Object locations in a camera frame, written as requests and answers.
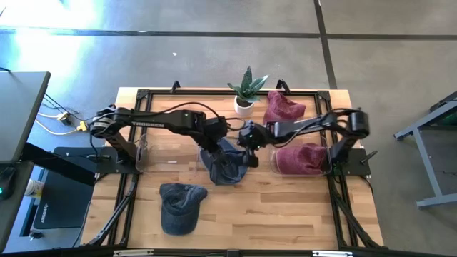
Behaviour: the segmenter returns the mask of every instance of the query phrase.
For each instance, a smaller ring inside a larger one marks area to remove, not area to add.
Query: white flower pot
[[[239,114],[240,116],[249,116],[252,114],[252,108],[254,107],[254,103],[252,103],[250,106],[248,107],[242,107],[242,106],[239,106],[238,103],[236,102],[236,99],[238,97],[235,96],[235,111],[237,114]]]

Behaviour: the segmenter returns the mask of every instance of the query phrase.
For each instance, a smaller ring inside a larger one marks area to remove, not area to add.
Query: yellow connector
[[[80,121],[79,126],[76,127],[76,130],[80,131],[80,132],[86,132],[87,131],[86,123],[84,121]]]

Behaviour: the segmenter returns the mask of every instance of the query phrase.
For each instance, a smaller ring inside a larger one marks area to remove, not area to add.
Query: wooden table
[[[120,88],[116,105],[133,108],[138,89]],[[351,107],[347,90],[329,92],[333,108]],[[306,105],[304,118],[316,116],[312,97],[289,98]],[[186,101],[199,101],[215,109],[219,115],[237,117],[233,109],[233,96],[154,96],[151,110],[160,111]],[[248,119],[261,123],[266,106],[267,101],[263,96],[261,102],[255,104],[252,117]],[[205,111],[208,117],[214,117],[203,106],[188,105],[183,108]],[[240,123],[233,123],[233,127],[238,125]],[[129,128],[123,128],[121,133],[127,138]],[[149,143],[150,159],[139,179],[129,248],[338,248],[326,177],[277,176],[271,172],[270,149],[263,148],[257,152],[259,167],[251,168],[240,183],[233,186],[215,186],[209,180],[203,165],[197,162],[197,147],[190,137],[175,135],[165,129],[149,128],[146,139]],[[318,133],[296,139],[294,143],[301,141],[320,144]],[[111,215],[119,176],[108,175],[96,184],[82,243],[90,241]],[[197,227],[187,236],[169,236],[161,229],[159,186],[170,182],[199,184],[209,192],[208,197],[201,203]],[[372,239],[382,245],[370,188],[359,177],[347,177],[347,184],[354,215]],[[346,241],[349,242],[346,219],[342,218],[341,221]],[[123,225],[122,216],[117,239],[122,233]]]

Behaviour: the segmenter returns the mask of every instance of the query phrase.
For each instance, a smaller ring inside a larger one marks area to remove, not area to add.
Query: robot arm
[[[243,146],[251,158],[256,158],[255,151],[269,144],[280,148],[296,136],[325,130],[335,131],[343,136],[330,148],[332,162],[347,161],[348,152],[357,140],[370,134],[368,115],[361,110],[336,109],[316,118],[296,122],[278,121],[265,126],[251,122],[240,131],[238,145]]]
[[[217,142],[226,136],[228,130],[225,117],[207,119],[201,111],[149,112],[116,108],[115,105],[98,111],[91,123],[91,134],[106,139],[118,151],[122,161],[132,163],[136,158],[136,146],[127,142],[119,133],[125,126],[168,129],[173,133],[190,136],[209,153],[219,151]]]

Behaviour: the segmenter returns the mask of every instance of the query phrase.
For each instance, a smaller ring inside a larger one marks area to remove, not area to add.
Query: maroon hat
[[[276,152],[278,170],[286,175],[321,175],[326,152],[325,147],[315,143],[280,148]]]
[[[263,123],[275,121],[295,121],[305,114],[305,106],[287,99],[277,91],[268,93],[268,108]]]

